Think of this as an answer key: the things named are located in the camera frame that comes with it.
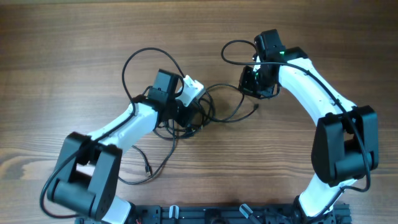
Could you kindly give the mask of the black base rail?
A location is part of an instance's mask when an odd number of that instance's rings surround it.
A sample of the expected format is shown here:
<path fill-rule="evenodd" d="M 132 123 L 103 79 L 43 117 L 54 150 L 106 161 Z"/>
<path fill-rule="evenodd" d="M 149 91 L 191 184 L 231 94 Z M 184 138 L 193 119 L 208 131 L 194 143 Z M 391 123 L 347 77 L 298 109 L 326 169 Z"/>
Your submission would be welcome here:
<path fill-rule="evenodd" d="M 178 217 L 170 214 L 169 207 L 137 206 L 128 223 L 305 223 L 292 204 L 269 204 L 251 207 L 253 218 L 246 218 L 238 207 L 180 207 Z"/>

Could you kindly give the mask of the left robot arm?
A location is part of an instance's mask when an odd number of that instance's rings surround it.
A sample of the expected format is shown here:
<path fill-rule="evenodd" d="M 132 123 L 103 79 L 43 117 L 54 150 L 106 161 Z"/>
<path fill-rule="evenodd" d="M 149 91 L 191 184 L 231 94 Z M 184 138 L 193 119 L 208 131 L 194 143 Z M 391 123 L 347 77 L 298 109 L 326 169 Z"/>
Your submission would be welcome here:
<path fill-rule="evenodd" d="M 176 119 L 205 88 L 189 76 L 159 70 L 146 95 L 87 135 L 69 134 L 40 198 L 72 210 L 73 217 L 101 223 L 139 223 L 133 203 L 116 196 L 121 158 L 160 123 Z"/>

